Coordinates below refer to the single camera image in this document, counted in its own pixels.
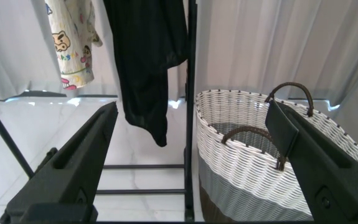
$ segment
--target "white wicker basket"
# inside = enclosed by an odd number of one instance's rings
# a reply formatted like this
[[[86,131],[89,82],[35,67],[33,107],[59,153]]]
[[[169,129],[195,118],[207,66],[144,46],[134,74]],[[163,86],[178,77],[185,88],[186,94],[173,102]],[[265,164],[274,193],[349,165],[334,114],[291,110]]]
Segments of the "white wicker basket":
[[[220,211],[235,221],[310,219],[308,205],[289,162],[285,164],[284,171],[278,171],[274,169],[278,157],[274,152],[261,153],[261,149],[235,138],[229,139],[226,144],[221,143],[224,134],[238,126],[253,126],[267,131],[267,97],[233,90],[209,90],[197,95],[197,146],[202,160],[200,164],[205,164],[200,165],[200,184]],[[358,144],[332,119],[316,110],[309,117],[306,114],[309,108],[290,101],[279,101],[303,115],[358,161]],[[232,195],[231,188],[245,190],[251,198],[243,201],[238,198],[238,193]],[[286,212],[283,216],[282,209],[305,215]]]

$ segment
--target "hanging clothes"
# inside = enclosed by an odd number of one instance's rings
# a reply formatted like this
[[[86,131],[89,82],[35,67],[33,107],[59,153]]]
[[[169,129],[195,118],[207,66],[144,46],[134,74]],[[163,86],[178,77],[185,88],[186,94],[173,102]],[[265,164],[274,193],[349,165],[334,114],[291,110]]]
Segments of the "hanging clothes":
[[[187,59],[182,0],[104,0],[126,120],[166,145],[167,70]]]
[[[91,0],[45,0],[62,86],[76,90],[93,81],[92,43],[103,42],[94,28]]]

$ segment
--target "black garment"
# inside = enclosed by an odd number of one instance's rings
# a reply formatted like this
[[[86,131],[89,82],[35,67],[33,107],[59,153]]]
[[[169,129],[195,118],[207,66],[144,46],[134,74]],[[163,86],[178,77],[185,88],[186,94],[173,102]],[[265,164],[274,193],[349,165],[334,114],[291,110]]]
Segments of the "black garment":
[[[126,120],[166,145],[167,70],[187,59],[182,0],[104,0]]]

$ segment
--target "sheer curtain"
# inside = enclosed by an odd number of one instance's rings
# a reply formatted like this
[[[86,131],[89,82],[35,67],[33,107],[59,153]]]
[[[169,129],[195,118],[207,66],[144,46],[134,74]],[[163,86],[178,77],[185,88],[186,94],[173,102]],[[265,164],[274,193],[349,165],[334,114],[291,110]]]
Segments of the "sheer curtain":
[[[103,1],[93,5],[96,30],[104,44],[93,48],[94,81],[74,95],[118,95],[112,32]],[[59,74],[45,2],[0,0],[0,99],[24,90],[72,93],[61,88]]]
[[[196,92],[306,85],[338,105],[358,81],[358,0],[200,0]],[[304,98],[285,88],[282,98]]]

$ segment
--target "screw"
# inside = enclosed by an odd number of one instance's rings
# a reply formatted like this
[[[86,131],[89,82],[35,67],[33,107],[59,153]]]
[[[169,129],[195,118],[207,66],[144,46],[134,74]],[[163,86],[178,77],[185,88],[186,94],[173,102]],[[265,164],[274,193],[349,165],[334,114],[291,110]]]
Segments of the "screw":
[[[329,200],[326,197],[323,197],[322,203],[324,208],[329,208],[331,206]]]

